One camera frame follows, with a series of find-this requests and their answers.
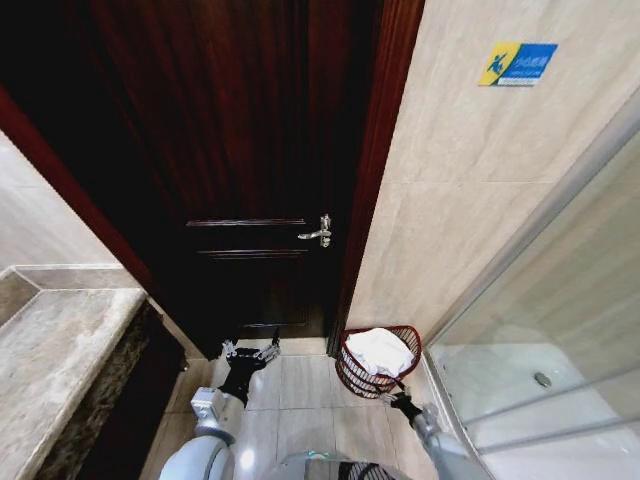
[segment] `glass shower door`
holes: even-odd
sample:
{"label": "glass shower door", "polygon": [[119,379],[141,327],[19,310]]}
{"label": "glass shower door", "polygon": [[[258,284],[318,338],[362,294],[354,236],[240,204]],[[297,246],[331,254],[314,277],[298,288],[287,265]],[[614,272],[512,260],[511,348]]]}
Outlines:
{"label": "glass shower door", "polygon": [[640,478],[640,134],[428,351],[500,480]]}

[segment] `shower door frame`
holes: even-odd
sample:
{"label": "shower door frame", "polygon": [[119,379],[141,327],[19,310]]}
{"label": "shower door frame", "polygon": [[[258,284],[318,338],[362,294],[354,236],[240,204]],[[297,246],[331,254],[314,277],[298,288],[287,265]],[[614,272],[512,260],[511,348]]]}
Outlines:
{"label": "shower door frame", "polygon": [[533,243],[547,226],[567,207],[591,180],[615,157],[631,138],[640,132],[640,88],[627,99],[580,158],[569,168],[544,200],[536,207],[523,225],[493,257],[478,277],[447,310],[440,321],[425,337],[423,354],[426,369],[435,385],[439,406],[444,410],[446,421],[464,444],[469,455],[475,458],[494,478],[482,460],[482,454],[455,411],[445,387],[442,372],[429,354],[434,345],[475,301],[496,281],[511,264]]}

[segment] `marble countertop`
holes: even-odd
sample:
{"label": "marble countertop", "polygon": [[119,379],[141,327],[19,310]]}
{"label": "marble countertop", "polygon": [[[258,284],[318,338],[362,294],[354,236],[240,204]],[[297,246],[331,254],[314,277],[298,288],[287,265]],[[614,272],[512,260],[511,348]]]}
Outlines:
{"label": "marble countertop", "polygon": [[0,328],[3,479],[35,475],[145,296],[41,290]]}

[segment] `door handle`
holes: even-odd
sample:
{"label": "door handle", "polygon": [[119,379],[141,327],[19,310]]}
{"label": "door handle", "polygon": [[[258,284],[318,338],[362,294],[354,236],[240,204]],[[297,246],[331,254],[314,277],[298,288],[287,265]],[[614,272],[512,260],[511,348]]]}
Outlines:
{"label": "door handle", "polygon": [[325,213],[320,217],[320,230],[316,230],[311,233],[300,233],[298,234],[298,238],[300,240],[311,240],[312,238],[320,237],[320,246],[327,248],[331,243],[331,232],[329,231],[330,226],[331,218],[329,217],[329,214]]}

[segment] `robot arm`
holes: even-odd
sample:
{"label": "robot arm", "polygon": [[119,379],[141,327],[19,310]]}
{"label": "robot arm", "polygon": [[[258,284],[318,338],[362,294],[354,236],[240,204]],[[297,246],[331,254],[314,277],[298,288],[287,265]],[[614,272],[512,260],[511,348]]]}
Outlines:
{"label": "robot arm", "polygon": [[220,388],[201,387],[191,399],[198,422],[196,438],[185,443],[167,461],[160,480],[232,480],[235,466],[229,447],[240,431],[247,405],[249,382],[280,354],[278,332],[262,349],[223,344],[231,370]]}
{"label": "robot arm", "polygon": [[383,394],[383,400],[407,417],[411,428],[416,432],[422,446],[433,461],[438,471],[438,479],[491,480],[484,468],[469,458],[460,442],[441,430],[435,405],[429,405],[420,410],[411,401],[411,395],[405,386],[400,382],[399,385],[402,392]]}

